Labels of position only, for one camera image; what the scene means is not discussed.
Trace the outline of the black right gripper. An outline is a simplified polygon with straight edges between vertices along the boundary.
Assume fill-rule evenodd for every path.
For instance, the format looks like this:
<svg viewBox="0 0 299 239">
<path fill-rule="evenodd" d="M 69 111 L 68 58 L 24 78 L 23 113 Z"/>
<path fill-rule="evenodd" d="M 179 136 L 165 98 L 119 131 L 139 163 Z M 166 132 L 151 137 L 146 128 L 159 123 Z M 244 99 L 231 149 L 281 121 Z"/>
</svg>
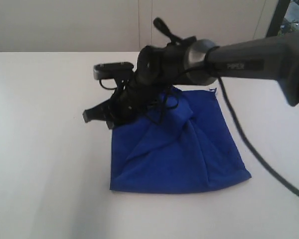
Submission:
<svg viewBox="0 0 299 239">
<path fill-rule="evenodd" d="M 106 121 L 109 130 L 134 121 L 159 94 L 170 88 L 184 71 L 184 50 L 143 49 L 137 69 L 125 89 L 110 101 L 83 111 L 83 120 Z"/>
</svg>

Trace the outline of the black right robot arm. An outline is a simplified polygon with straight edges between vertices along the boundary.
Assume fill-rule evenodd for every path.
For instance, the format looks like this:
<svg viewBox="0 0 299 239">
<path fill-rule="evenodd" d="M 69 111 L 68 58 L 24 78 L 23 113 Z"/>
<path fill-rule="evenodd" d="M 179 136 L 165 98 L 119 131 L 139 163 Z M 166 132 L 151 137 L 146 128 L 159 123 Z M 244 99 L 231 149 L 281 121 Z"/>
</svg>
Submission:
<svg viewBox="0 0 299 239">
<path fill-rule="evenodd" d="M 128 124 L 158 104 L 174 85 L 207 86 L 223 77 L 275 80 L 288 104 L 299 104 L 299 32 L 217 46 L 191 37 L 165 47 L 144 47 L 136 64 L 94 66 L 96 80 L 113 79 L 116 88 L 104 102 L 83 112 L 85 122 Z"/>
</svg>

